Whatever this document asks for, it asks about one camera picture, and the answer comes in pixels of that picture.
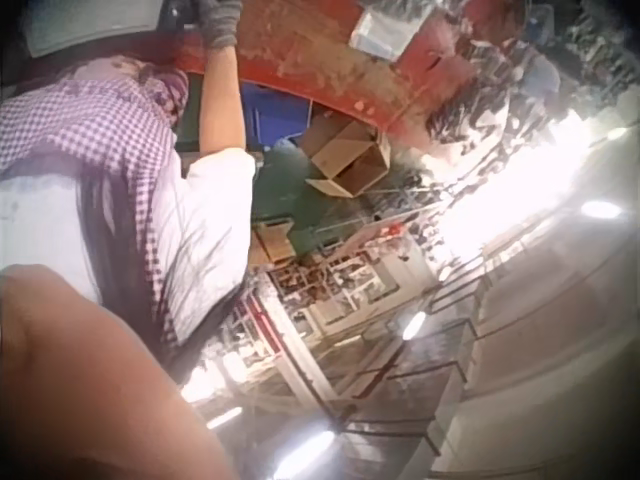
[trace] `person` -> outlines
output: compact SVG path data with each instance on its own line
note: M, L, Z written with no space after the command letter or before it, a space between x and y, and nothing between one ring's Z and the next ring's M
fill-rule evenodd
M42 266L0 298L0 478L237 480L124 322Z
M201 158L181 177L184 73L98 59L0 106L0 269L40 264L123 319L178 383L247 268L253 158L236 59L241 0L197 0Z

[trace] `white cloth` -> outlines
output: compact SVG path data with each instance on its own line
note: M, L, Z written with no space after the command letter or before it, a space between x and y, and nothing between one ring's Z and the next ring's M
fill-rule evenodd
M241 149L206 156L180 176L173 153L153 198L160 266L175 262L169 306L180 342L242 280L250 242L253 158ZM78 216L77 181L47 174L0 182L0 269L41 264L99 303Z

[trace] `cardboard box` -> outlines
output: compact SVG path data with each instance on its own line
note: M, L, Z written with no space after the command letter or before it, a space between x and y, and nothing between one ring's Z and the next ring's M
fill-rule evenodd
M389 172L386 137L336 112L316 117L298 145L326 177L307 183L331 197L357 197Z
M281 267L294 259L296 251L287 236L292 227L293 222L290 220L255 225L251 231L249 266Z

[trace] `hand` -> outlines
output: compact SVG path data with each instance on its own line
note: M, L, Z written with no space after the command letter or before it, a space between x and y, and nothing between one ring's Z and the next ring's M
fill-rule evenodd
M236 29L242 0L195 0L200 13L200 30L207 48L236 45Z

